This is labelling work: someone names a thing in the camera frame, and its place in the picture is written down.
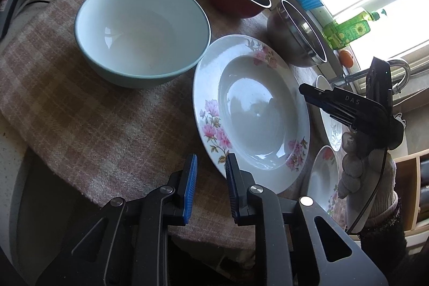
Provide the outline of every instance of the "black sleeve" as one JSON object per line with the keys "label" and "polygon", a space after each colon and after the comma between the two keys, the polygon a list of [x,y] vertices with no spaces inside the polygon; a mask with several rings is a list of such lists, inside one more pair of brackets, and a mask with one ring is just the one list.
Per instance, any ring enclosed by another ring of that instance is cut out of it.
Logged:
{"label": "black sleeve", "polygon": [[401,203],[398,202],[396,210],[381,224],[363,228],[358,235],[362,250],[386,276],[389,285],[395,284],[398,268],[406,268],[409,264]]}

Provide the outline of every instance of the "white glove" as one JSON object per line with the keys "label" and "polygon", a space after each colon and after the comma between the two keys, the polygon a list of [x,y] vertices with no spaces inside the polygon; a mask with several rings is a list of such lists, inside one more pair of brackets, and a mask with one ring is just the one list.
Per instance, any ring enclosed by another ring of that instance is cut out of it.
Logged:
{"label": "white glove", "polygon": [[[338,196],[347,197],[347,227],[355,221],[359,212],[369,199],[380,177],[384,149],[371,149],[371,141],[365,134],[345,132],[342,137],[346,155],[343,159],[343,173],[338,183]],[[358,233],[363,226],[374,226],[381,223],[393,213],[398,204],[395,187],[396,164],[387,154],[383,177],[377,194],[368,206],[359,223],[353,229]]]}

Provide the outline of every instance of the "plate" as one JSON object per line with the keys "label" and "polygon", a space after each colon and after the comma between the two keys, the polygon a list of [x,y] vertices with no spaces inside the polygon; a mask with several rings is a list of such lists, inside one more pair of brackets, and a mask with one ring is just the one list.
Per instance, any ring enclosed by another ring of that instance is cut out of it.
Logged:
{"label": "plate", "polygon": [[[314,85],[321,90],[332,90],[331,85],[322,75],[317,77]],[[331,145],[334,151],[339,151],[341,148],[343,125],[332,119],[323,109],[312,105],[312,110],[320,136]]]}
{"label": "plate", "polygon": [[308,181],[307,195],[332,216],[337,200],[338,167],[333,149],[324,146],[316,160]]}
{"label": "plate", "polygon": [[195,71],[193,99],[199,135],[224,177],[231,152],[240,169],[275,193],[297,179],[310,141],[308,111],[273,49],[245,35],[216,40]]}

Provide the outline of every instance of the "orange fruit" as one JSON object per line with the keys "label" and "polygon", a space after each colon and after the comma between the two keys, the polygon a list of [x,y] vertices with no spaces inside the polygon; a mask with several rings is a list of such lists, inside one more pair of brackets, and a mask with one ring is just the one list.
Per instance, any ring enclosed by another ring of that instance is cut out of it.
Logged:
{"label": "orange fruit", "polygon": [[341,50],[338,53],[341,64],[346,68],[352,68],[354,64],[353,55],[348,50]]}

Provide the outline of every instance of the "label sticker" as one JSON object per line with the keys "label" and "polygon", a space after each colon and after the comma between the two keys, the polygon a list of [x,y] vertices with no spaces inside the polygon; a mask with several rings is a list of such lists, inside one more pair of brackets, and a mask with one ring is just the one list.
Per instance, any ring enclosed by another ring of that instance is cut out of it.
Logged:
{"label": "label sticker", "polygon": [[0,11],[4,11],[6,8],[7,0],[0,0]]}

